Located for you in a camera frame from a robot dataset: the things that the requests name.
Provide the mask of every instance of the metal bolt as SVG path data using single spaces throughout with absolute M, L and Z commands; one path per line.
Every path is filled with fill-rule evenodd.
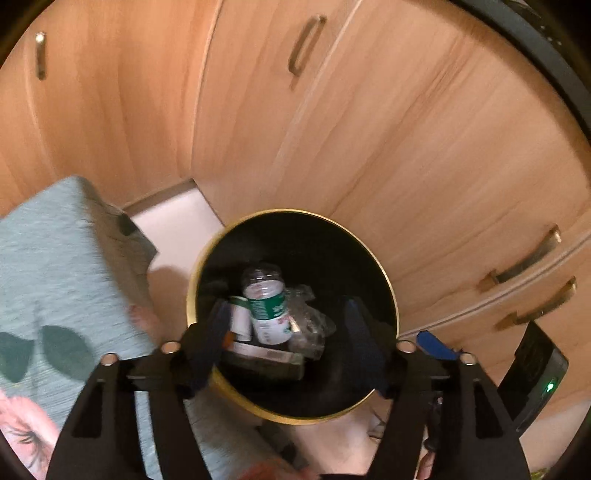
M 119 357 L 116 353 L 106 353 L 100 357 L 100 364 L 105 367 L 110 367 L 119 361 Z
M 181 349 L 181 344 L 178 342 L 166 342 L 160 347 L 162 353 L 176 353 Z
M 478 359 L 471 353 L 463 353 L 460 355 L 460 360 L 464 365 L 477 365 Z
M 396 348 L 404 353 L 413 353 L 417 346 L 408 340 L 401 340 L 396 344 Z

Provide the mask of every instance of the floor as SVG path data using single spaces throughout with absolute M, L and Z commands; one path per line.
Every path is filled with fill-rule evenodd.
M 158 248 L 149 272 L 150 292 L 156 313 L 166 320 L 168 337 L 179 338 L 186 328 L 185 296 L 193 265 L 223 226 L 197 189 L 143 208 L 133 219 Z M 317 471 L 365 473 L 376 451 L 376 443 L 367 435 L 375 425 L 372 411 L 385 417 L 389 405 L 376 394 L 339 419 L 288 429 Z M 581 403 L 534 422 L 521 438 L 532 471 L 551 466 L 560 457 L 588 409 L 588 402 Z M 258 421 L 247 412 L 240 414 L 247 423 Z

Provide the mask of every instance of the green label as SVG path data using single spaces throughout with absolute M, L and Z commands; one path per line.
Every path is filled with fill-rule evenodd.
M 268 299 L 248 299 L 248 305 L 256 320 L 271 320 L 280 317 L 287 309 L 283 292 Z

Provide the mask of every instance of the cabinet handle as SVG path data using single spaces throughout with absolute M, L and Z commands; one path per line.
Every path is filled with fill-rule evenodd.
M 304 28 L 302 29 L 299 38 L 295 42 L 294 49 L 291 51 L 290 60 L 287 64 L 289 71 L 294 76 L 299 77 L 301 75 L 301 72 L 303 72 L 306 63 L 310 58 L 310 54 L 312 53 L 312 50 L 314 49 L 316 42 L 318 42 L 320 33 L 322 33 L 322 29 L 326 25 L 327 21 L 328 18 L 325 15 L 314 15 L 307 21 L 306 25 L 304 25 Z M 318 29 L 316 30 L 314 37 L 312 37 L 312 40 L 310 40 L 310 46 L 308 47 L 306 53 L 302 57 L 300 65 L 298 66 L 297 60 L 300 56 L 301 49 L 303 48 L 304 43 L 306 43 L 306 39 L 310 36 L 310 33 L 312 32 L 312 30 L 314 30 L 314 27 L 316 25 L 318 25 Z
M 538 247 L 522 261 L 500 273 L 498 273 L 496 270 L 493 270 L 488 274 L 488 277 L 492 279 L 494 285 L 498 285 L 499 283 L 504 283 L 512 278 L 515 278 L 520 273 L 523 273 L 526 268 L 529 268 L 542 260 L 546 255 L 554 250 L 554 248 L 556 248 L 561 241 L 562 237 L 560 236 L 560 229 L 558 226 L 554 225 L 554 228 L 548 232 L 548 235 L 544 237 Z
M 35 34 L 35 73 L 39 80 L 45 80 L 47 77 L 47 70 L 45 66 L 45 44 L 47 34 L 45 32 L 37 32 Z
M 577 279 L 575 277 L 571 278 L 564 287 L 562 287 L 556 295 L 554 295 L 551 299 L 549 299 L 546 303 L 544 303 L 541 307 L 538 307 L 531 312 L 528 312 L 524 315 L 517 315 L 517 312 L 510 313 L 505 317 L 501 323 L 505 326 L 510 324 L 513 325 L 521 325 L 523 323 L 532 322 L 533 320 L 537 320 L 540 317 L 543 317 L 547 313 L 556 310 L 562 304 L 569 301 L 573 295 L 577 291 Z

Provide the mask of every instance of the black trash can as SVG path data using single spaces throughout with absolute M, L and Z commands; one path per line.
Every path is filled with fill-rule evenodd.
M 328 315 L 336 333 L 324 354 L 308 361 L 300 381 L 257 382 L 220 364 L 212 381 L 235 403 L 267 420 L 311 424 L 338 417 L 372 393 L 354 372 L 351 339 L 343 326 L 348 299 L 361 301 L 373 320 L 398 336 L 398 307 L 384 269 L 371 251 L 338 223 L 302 210 L 266 210 L 223 230 L 197 261 L 187 293 L 187 321 L 206 321 L 219 298 L 241 295 L 246 267 L 268 262 L 281 268 L 285 284 L 310 285 L 311 306 Z

